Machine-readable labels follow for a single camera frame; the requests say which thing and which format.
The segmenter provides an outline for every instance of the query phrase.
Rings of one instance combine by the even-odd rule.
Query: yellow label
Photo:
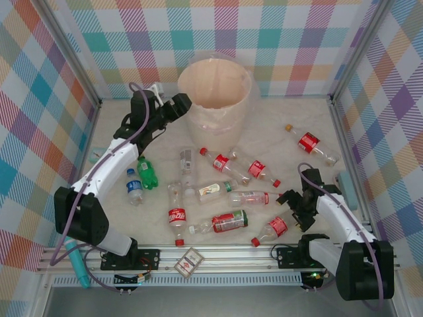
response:
[[[205,196],[205,195],[218,192],[219,190],[220,190],[219,184],[213,184],[213,185],[199,189],[198,192],[200,193],[200,196]]]

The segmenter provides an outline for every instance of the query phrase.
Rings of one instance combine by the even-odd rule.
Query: empty plastic bottle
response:
[[[317,139],[310,132],[301,131],[287,124],[285,130],[288,131],[298,146],[307,153],[312,153],[320,156],[327,165],[334,166],[340,160],[340,155],[329,149],[322,141]]]
[[[249,220],[244,210],[237,210],[224,215],[206,219],[199,225],[189,226],[190,234],[216,232],[221,233],[233,229],[247,227]]]
[[[143,202],[143,186],[141,185],[141,180],[135,174],[135,170],[133,168],[129,168],[126,171],[126,176],[128,177],[126,188],[128,189],[130,203],[137,206]]]
[[[295,223],[296,221],[290,215],[290,211],[286,211],[280,217],[275,217],[267,223],[258,236],[251,240],[251,243],[253,246],[260,246],[263,242],[275,241]]]
[[[173,182],[167,186],[169,193],[169,225],[174,233],[175,246],[183,246],[184,239],[182,234],[186,228],[186,213],[182,203],[182,184]]]
[[[232,192],[238,188],[236,180],[228,180],[227,182],[210,182],[209,184],[199,186],[196,189],[196,196],[200,203],[207,203],[222,197],[226,193]]]
[[[153,165],[143,155],[138,158],[137,171],[141,177],[144,188],[152,190],[159,185],[159,181],[154,173]]]
[[[200,154],[206,157],[216,170],[236,179],[238,184],[248,186],[251,177],[238,163],[229,160],[218,152],[209,152],[205,147],[200,150]]]
[[[268,205],[276,203],[281,194],[266,192],[233,192],[229,193],[229,205],[240,207],[242,205]]]
[[[186,197],[195,195],[197,185],[196,173],[196,151],[194,149],[183,149],[179,153],[180,158],[180,181]]]
[[[262,164],[259,160],[255,160],[254,158],[248,156],[237,147],[234,147],[229,151],[228,157],[247,169],[249,174],[255,178],[270,182],[276,188],[280,185],[280,180],[276,179],[276,177],[272,175],[266,165]]]

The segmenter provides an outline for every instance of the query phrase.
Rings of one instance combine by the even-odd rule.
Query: small box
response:
[[[197,267],[203,262],[204,258],[194,248],[189,249],[183,257],[176,263],[174,268],[188,279]]]

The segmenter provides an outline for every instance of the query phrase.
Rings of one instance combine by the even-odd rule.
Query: red coca-cola label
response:
[[[320,142],[313,134],[307,132],[301,140],[299,140],[298,145],[307,153],[310,153],[316,146],[316,144]]]
[[[276,217],[270,221],[269,225],[272,226],[278,236],[281,236],[285,231],[288,230],[288,226],[286,225],[285,221],[279,217]]]
[[[227,157],[224,157],[222,154],[219,154],[213,162],[213,167],[219,172],[221,172],[228,160],[229,159]]]
[[[186,221],[185,209],[175,208],[169,210],[169,223],[172,223],[173,221]]]
[[[242,210],[213,217],[211,222],[213,223],[213,230],[216,233],[245,227],[244,213]]]
[[[259,160],[255,160],[249,168],[249,174],[253,175],[255,178],[258,178],[262,174],[262,170],[266,167]]]

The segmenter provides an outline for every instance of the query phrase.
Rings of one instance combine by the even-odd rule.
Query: beige trash bin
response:
[[[226,152],[238,143],[251,85],[245,68],[228,59],[203,59],[180,74],[178,89],[192,101],[186,121],[195,146]]]

